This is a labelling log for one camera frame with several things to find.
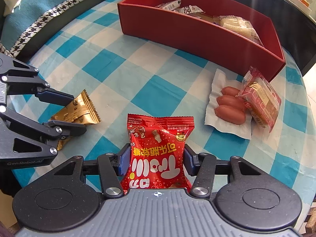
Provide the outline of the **red cardboard tray box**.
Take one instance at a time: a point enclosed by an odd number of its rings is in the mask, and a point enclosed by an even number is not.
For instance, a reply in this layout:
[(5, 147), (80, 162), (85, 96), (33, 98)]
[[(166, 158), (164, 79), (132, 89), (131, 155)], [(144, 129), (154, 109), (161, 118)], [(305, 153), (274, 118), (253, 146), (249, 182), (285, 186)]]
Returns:
[(123, 0), (118, 3), (122, 31), (186, 51), (245, 75), (256, 67), (271, 81), (285, 66), (278, 35), (270, 18), (234, 0), (181, 0), (207, 16), (239, 16), (249, 20), (262, 45), (202, 18), (158, 8), (174, 0)]

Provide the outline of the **blue white checkered cloth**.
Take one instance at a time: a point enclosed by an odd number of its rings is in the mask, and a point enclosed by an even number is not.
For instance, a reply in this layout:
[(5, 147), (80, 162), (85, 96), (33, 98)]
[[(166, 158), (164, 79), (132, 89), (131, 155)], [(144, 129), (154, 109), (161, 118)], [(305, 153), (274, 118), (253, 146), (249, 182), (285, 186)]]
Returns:
[(122, 33), (117, 3), (106, 0), (55, 34), (28, 63), (57, 90), (86, 90), (101, 118), (99, 124), (66, 144), (52, 162), (57, 166), (82, 155), (96, 159), (118, 152), (129, 141), (126, 120), (140, 115), (192, 116), (188, 139), (195, 152), (220, 159), (241, 156), (293, 188), (303, 203), (315, 195), (315, 124), (302, 75), (289, 53), (272, 81), (282, 99), (267, 139), (256, 128), (252, 138), (219, 132), (205, 125), (205, 112), (218, 66), (204, 58)]

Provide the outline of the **white Kapron wafer packet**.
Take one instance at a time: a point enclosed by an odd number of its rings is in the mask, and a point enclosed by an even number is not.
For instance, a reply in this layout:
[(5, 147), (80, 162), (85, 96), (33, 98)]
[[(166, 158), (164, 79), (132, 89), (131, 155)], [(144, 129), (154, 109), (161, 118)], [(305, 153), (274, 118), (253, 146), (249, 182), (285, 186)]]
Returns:
[(188, 5), (186, 7), (174, 9), (174, 11), (186, 15), (205, 13), (204, 10), (196, 5)]

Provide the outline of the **red cola gummy packet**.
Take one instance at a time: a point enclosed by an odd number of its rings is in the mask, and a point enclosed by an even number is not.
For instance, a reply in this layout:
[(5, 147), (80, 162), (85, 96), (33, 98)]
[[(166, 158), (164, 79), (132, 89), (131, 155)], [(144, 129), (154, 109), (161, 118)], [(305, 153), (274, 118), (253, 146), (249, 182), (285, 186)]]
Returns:
[(192, 184), (184, 173), (186, 139), (194, 130), (192, 116), (127, 115), (130, 163), (121, 185), (130, 189), (185, 188)]

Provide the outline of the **dark coffee table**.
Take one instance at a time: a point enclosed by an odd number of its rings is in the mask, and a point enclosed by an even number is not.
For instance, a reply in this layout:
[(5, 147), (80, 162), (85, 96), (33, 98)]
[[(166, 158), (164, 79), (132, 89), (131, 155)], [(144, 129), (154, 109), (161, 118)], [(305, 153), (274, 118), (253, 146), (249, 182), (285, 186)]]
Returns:
[(315, 23), (286, 0), (234, 0), (271, 19), (284, 54), (300, 69), (315, 63)]

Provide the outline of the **teal sofa blanket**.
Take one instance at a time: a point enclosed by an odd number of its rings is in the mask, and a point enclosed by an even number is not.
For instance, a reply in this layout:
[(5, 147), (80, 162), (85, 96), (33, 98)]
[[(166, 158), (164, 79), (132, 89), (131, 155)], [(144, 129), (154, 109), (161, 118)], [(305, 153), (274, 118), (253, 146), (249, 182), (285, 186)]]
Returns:
[(105, 0), (22, 0), (20, 8), (1, 18), (1, 53), (30, 59), (77, 16)]

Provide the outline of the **red clear pastry packet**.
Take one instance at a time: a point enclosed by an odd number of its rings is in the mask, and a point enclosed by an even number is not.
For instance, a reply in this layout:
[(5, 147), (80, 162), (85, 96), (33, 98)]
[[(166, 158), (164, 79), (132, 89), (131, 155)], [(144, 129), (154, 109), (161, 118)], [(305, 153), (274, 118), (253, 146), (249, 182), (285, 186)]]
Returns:
[(237, 97), (244, 101), (257, 125), (265, 133), (270, 133), (275, 126), (282, 101), (257, 68), (249, 68)]

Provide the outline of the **white orange spicy snack packet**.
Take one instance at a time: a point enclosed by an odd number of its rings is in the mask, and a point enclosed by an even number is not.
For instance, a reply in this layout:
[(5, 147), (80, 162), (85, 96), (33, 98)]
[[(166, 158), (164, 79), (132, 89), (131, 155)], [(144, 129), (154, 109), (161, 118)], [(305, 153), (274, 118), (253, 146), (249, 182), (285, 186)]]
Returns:
[(156, 8), (174, 11), (175, 9), (179, 8), (181, 5), (182, 0), (174, 0), (171, 2), (162, 3), (156, 6)]

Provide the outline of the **gold foil snack packet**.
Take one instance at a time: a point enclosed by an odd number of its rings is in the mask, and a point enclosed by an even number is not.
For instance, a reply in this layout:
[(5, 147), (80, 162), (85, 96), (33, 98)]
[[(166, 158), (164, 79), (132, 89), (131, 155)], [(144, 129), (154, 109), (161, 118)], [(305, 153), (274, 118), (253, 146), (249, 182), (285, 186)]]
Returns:
[(71, 103), (52, 115), (50, 119), (83, 125), (101, 122), (101, 118), (85, 89)]

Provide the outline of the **vacuum packed sausages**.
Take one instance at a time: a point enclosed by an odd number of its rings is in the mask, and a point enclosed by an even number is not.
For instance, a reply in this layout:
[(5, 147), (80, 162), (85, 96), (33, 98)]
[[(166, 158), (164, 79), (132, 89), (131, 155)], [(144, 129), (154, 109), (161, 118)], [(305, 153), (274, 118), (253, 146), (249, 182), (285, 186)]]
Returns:
[(205, 124), (222, 133), (251, 139), (251, 120), (245, 102), (237, 97), (241, 83), (230, 80), (224, 71), (217, 69), (211, 85), (209, 103), (206, 108)]

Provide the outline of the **clear round cake packet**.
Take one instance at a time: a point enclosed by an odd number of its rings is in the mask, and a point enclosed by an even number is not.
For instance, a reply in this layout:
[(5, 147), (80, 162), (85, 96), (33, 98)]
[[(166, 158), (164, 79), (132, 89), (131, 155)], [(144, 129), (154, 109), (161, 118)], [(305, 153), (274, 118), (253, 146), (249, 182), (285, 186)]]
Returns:
[(263, 43), (250, 21), (238, 16), (213, 16), (213, 20), (217, 25), (233, 31), (263, 47)]

